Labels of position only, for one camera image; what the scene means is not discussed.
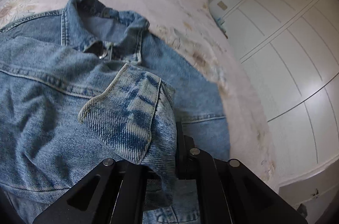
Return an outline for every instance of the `metal button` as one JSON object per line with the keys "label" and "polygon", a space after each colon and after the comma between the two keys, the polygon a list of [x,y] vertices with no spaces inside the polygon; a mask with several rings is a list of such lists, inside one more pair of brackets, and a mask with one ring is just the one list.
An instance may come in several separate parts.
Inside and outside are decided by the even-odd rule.
{"label": "metal button", "polygon": [[114,164],[114,159],[112,159],[112,158],[106,158],[104,161],[102,161],[102,163],[103,163],[105,166],[111,166],[112,164]]}
{"label": "metal button", "polygon": [[240,162],[236,159],[232,159],[230,162],[229,162],[230,166],[236,168],[236,167],[239,167],[240,166]]}
{"label": "metal button", "polygon": [[194,147],[189,150],[189,153],[192,155],[198,155],[200,153],[200,149]]}
{"label": "metal button", "polygon": [[103,59],[104,57],[107,56],[107,50],[106,49],[103,49],[102,50],[102,55],[99,56],[99,59]]}

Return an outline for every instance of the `blue denim jacket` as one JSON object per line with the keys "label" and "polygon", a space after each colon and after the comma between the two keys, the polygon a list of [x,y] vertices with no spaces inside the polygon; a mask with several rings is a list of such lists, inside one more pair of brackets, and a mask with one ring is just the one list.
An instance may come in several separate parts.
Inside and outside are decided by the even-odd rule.
{"label": "blue denim jacket", "polygon": [[[135,12],[118,12],[97,0],[69,0],[64,9],[22,18],[0,30],[0,183],[26,222],[102,159],[121,157],[163,173],[166,198],[161,185],[148,184],[146,206],[154,210],[144,213],[145,223],[198,223],[195,182],[172,185],[172,108],[184,134],[222,160],[229,154],[227,121],[217,86],[148,26]],[[131,95],[138,102],[131,102]],[[152,110],[158,121],[152,121]],[[130,125],[119,120],[130,114],[135,116]],[[119,124],[123,133],[115,135]],[[155,132],[157,138],[144,154],[142,148]],[[164,139],[167,146],[162,146]]]}

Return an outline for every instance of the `denim jacket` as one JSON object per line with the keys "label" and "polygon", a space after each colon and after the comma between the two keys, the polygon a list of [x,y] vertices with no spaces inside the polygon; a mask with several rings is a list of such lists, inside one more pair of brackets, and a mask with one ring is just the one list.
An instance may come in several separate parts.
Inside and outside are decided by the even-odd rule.
{"label": "denim jacket", "polygon": [[0,30],[0,185],[26,222],[106,157],[162,177],[162,187],[148,183],[145,223],[199,222],[195,182],[174,183],[175,121],[222,160],[227,121],[217,86],[148,26],[132,11],[69,0]]}

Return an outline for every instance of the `denim collar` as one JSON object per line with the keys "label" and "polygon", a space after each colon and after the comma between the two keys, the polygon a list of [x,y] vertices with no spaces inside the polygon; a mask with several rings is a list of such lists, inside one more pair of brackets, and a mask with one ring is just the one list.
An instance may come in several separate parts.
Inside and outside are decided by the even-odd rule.
{"label": "denim collar", "polygon": [[[98,39],[86,29],[81,19],[81,14],[84,13],[90,17],[114,19],[125,25],[122,39],[117,43]],[[148,20],[133,11],[116,11],[98,0],[69,0],[61,14],[61,45],[87,52],[94,44],[100,44],[109,55],[107,60],[140,64],[142,33],[149,25]]]}

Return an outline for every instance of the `bed sheet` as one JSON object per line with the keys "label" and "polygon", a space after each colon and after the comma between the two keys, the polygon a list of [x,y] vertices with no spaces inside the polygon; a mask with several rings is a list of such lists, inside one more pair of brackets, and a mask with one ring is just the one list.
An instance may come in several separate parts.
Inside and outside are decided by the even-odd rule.
{"label": "bed sheet", "polygon": [[[32,15],[63,8],[68,0],[0,0],[0,27]],[[260,100],[224,34],[208,0],[100,0],[116,10],[133,10],[150,22],[150,31],[218,84],[231,141],[231,158],[241,160],[274,190],[272,136]]]}

